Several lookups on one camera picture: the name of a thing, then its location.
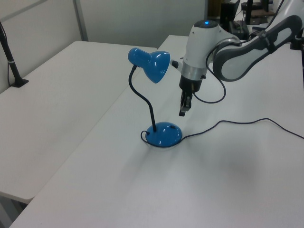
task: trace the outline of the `black cable clamp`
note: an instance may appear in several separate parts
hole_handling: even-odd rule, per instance
[[[270,54],[274,53],[277,50],[268,32],[261,31],[257,35],[262,40],[262,42],[264,43],[265,47],[267,48]]]

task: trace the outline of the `lamp base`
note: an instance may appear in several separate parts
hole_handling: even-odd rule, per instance
[[[13,84],[11,84],[11,87],[16,87],[16,88],[20,88],[23,87],[26,83],[28,83],[29,81],[26,79],[22,79],[19,81],[19,83],[14,82]]]
[[[181,141],[181,129],[175,124],[169,122],[160,122],[156,124],[156,131],[149,127],[146,133],[146,140],[156,147],[171,147]]]

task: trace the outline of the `white wall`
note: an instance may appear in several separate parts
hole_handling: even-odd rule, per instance
[[[47,0],[2,24],[21,77],[81,40],[72,0]],[[7,60],[0,47],[0,93],[7,88]]]
[[[168,35],[188,36],[207,0],[80,0],[89,41],[158,48]]]

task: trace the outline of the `power cord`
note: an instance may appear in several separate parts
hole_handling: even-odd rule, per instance
[[[241,10],[240,12],[242,12],[242,10]],[[240,14],[240,12],[238,12],[238,13],[235,15],[235,17],[236,17],[238,14]]]
[[[274,19],[276,18],[277,14],[279,13],[279,10],[280,10],[281,6],[283,5],[283,2],[284,2],[284,0],[281,1],[281,3],[278,6],[278,8],[277,8],[277,10],[276,10],[276,12],[274,14],[274,16],[272,17],[271,21],[269,22],[269,24],[267,25],[266,28],[268,28],[271,25],[271,23],[274,21]]]
[[[8,84],[9,84],[9,87],[10,87],[10,64],[8,63]]]
[[[286,132],[288,132],[288,133],[290,133],[290,134],[293,134],[293,135],[295,135],[295,136],[297,136],[297,137],[299,137],[299,138],[301,138],[301,139],[304,139],[304,137],[302,137],[302,136],[300,136],[300,135],[298,135],[298,134],[296,134],[296,133],[294,133],[294,132],[291,132],[291,131],[285,129],[284,127],[282,127],[281,125],[279,125],[278,123],[276,123],[275,121],[273,121],[272,119],[269,119],[269,118],[262,118],[262,119],[258,119],[258,120],[252,121],[252,122],[234,122],[234,121],[229,121],[229,120],[221,120],[221,121],[218,121],[213,127],[209,128],[209,129],[207,129],[207,130],[205,130],[205,131],[203,131],[203,132],[196,133],[196,134],[190,134],[190,135],[187,135],[187,136],[183,137],[177,144],[180,144],[184,139],[187,139],[187,138],[190,138],[190,137],[193,137],[193,136],[197,136],[197,135],[204,134],[204,133],[206,133],[206,132],[212,130],[213,128],[215,128],[215,127],[216,127],[217,125],[219,125],[220,123],[230,123],[230,124],[232,123],[232,124],[244,124],[244,125],[245,125],[245,124],[254,124],[254,123],[257,123],[257,122],[260,122],[260,121],[263,121],[263,120],[271,121],[271,122],[273,122],[275,125],[277,125],[278,127],[280,127],[282,130],[284,130],[284,131],[286,131]],[[147,143],[147,144],[149,144],[149,145],[152,145],[152,144],[150,144],[148,141],[146,141],[146,140],[143,139],[143,133],[144,133],[144,132],[145,132],[146,134],[149,134],[149,132],[147,132],[147,131],[142,131],[142,132],[141,132],[141,139],[142,139],[145,143]]]
[[[246,41],[241,42],[241,43],[227,43],[227,44],[224,45],[222,48],[225,48],[225,47],[227,47],[227,46],[229,46],[229,45],[239,46],[240,44],[243,44],[243,43],[246,43]],[[196,99],[198,99],[199,101],[201,101],[201,102],[203,102],[203,103],[207,103],[207,104],[216,104],[216,103],[221,102],[222,100],[224,100],[224,98],[226,97],[226,87],[225,87],[225,85],[223,84],[223,82],[222,82],[219,78],[217,78],[217,77],[215,76],[214,72],[213,72],[213,71],[209,68],[209,66],[208,66],[208,60],[209,60],[210,55],[211,55],[212,52],[213,52],[215,49],[217,49],[219,46],[220,46],[220,44],[219,44],[219,45],[216,45],[216,46],[209,52],[209,54],[207,55],[207,58],[206,58],[206,62],[205,62],[205,63],[206,63],[206,68],[208,69],[208,71],[210,71],[210,73],[211,73],[211,74],[212,74],[212,75],[221,83],[221,85],[222,85],[222,87],[223,87],[223,89],[224,89],[224,95],[222,96],[221,99],[219,99],[219,100],[217,100],[217,101],[204,101],[204,100],[198,98],[197,95],[196,95],[195,93],[193,93],[193,95],[195,96]]]

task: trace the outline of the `equipment in background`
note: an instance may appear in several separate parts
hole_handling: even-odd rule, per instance
[[[230,21],[228,31],[238,37],[240,40],[249,39],[249,30],[247,24],[242,20]]]
[[[262,4],[258,1],[255,1],[252,3],[252,10],[261,10],[263,7],[262,7]],[[242,11],[246,11],[247,10],[247,2],[243,2],[241,4],[241,10]]]
[[[269,0],[261,0],[262,9],[253,9],[253,0],[247,1],[245,22],[248,25],[260,25],[268,23],[267,17],[273,16],[275,13],[269,11]]]
[[[233,21],[236,16],[239,3],[240,0],[230,0],[229,2],[221,3],[219,23],[224,30],[228,31],[229,22]]]

